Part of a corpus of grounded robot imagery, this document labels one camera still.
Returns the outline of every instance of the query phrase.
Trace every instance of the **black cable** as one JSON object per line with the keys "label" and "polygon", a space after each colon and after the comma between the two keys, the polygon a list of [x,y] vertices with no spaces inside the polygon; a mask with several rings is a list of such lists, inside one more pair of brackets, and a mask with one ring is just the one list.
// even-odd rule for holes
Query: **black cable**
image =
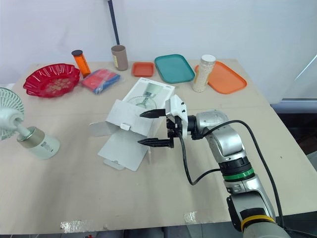
{"label": "black cable", "polygon": [[218,126],[215,126],[215,127],[212,128],[212,129],[210,129],[209,131],[207,131],[207,132],[203,135],[203,137],[205,137],[205,136],[211,134],[213,131],[215,131],[215,130],[217,130],[217,129],[219,129],[219,128],[225,126],[225,125],[232,124],[232,123],[240,123],[240,124],[244,125],[244,126],[247,128],[247,130],[249,131],[249,134],[250,134],[251,137],[252,137],[253,143],[254,143],[254,145],[255,145],[255,147],[256,147],[256,149],[257,149],[257,152],[258,152],[258,154],[259,154],[259,157],[260,157],[260,159],[261,159],[261,161],[262,161],[262,163],[263,163],[263,165],[264,165],[264,168],[265,168],[265,170],[266,170],[266,173],[267,173],[267,175],[268,175],[268,177],[269,177],[269,180],[270,180],[270,182],[271,182],[271,184],[272,184],[272,187],[273,187],[273,192],[274,192],[274,196],[275,196],[275,201],[276,201],[276,205],[277,205],[277,210],[278,210],[278,214],[279,214],[279,217],[280,217],[280,224],[279,224],[279,225],[280,225],[282,228],[284,228],[284,227],[285,227],[285,225],[284,225],[284,217],[283,217],[283,213],[282,213],[282,207],[281,207],[281,203],[280,203],[280,200],[279,200],[277,188],[276,188],[276,185],[275,185],[273,176],[272,176],[272,174],[271,174],[271,172],[270,172],[270,170],[269,170],[269,168],[268,168],[268,166],[267,166],[267,164],[266,164],[266,162],[265,162],[265,159],[264,159],[264,157],[263,157],[263,155],[262,155],[262,152],[261,152],[261,150],[260,150],[260,148],[259,148],[258,142],[257,142],[257,140],[256,140],[256,138],[255,138],[255,136],[254,136],[254,134],[253,134],[251,128],[250,128],[244,121],[241,121],[241,120],[230,120],[230,121],[227,121],[227,122],[225,122],[225,123],[223,123],[223,124],[220,124],[220,125],[218,125]]}
{"label": "black cable", "polygon": [[286,231],[287,233],[289,233],[289,234],[295,233],[295,234],[300,234],[300,235],[302,235],[302,236],[304,236],[304,237],[317,238],[316,235],[309,234],[309,233],[307,233],[307,232],[292,230],[292,229],[288,229],[288,228],[286,228],[285,231]]}
{"label": "black cable", "polygon": [[184,139],[182,137],[182,133],[180,131],[177,131],[177,135],[178,138],[180,140],[180,144],[182,146],[182,151],[183,151],[183,162],[184,162],[184,169],[185,169],[185,173],[188,179],[188,182],[191,185],[195,185],[199,182],[199,180],[201,180],[203,177],[205,177],[207,174],[210,174],[212,172],[216,172],[216,171],[220,171],[220,169],[214,169],[214,170],[208,170],[207,172],[204,172],[202,175],[200,175],[195,181],[192,181],[192,179],[190,178],[189,175],[189,171],[188,171],[188,166],[187,166],[187,158],[186,158],[186,148],[185,148],[185,142]]}

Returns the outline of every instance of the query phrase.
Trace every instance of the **plastic bag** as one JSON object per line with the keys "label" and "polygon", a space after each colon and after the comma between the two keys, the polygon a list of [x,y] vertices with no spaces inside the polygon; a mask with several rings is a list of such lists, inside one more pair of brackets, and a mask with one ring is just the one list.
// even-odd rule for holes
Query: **plastic bag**
{"label": "plastic bag", "polygon": [[122,81],[122,78],[119,74],[102,68],[89,74],[81,83],[94,94],[100,94],[108,87],[120,81]]}

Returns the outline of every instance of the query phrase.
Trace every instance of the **red bowl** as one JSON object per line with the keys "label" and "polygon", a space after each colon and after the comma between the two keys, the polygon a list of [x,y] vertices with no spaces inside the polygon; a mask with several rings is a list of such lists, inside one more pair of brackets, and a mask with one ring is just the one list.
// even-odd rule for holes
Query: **red bowl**
{"label": "red bowl", "polygon": [[25,80],[23,88],[31,96],[59,97],[69,93],[79,81],[79,70],[71,64],[57,63],[34,71]]}

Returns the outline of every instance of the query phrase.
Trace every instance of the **white jar lid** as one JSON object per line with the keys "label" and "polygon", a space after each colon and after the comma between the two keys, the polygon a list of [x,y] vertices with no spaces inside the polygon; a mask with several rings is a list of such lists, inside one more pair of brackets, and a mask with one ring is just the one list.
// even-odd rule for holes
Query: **white jar lid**
{"label": "white jar lid", "polygon": [[202,60],[206,61],[206,62],[215,62],[216,61],[216,57],[212,56],[212,55],[203,55],[202,56]]}

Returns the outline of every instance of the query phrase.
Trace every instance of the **tape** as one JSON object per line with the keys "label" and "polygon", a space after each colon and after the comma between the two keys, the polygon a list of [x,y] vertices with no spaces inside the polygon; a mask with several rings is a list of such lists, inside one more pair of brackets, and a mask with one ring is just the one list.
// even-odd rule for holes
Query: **tape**
{"label": "tape", "polygon": [[93,220],[61,222],[60,228],[64,233],[91,232],[96,230]]}
{"label": "tape", "polygon": [[188,212],[184,214],[184,220],[187,224],[195,224],[197,223],[197,211]]}

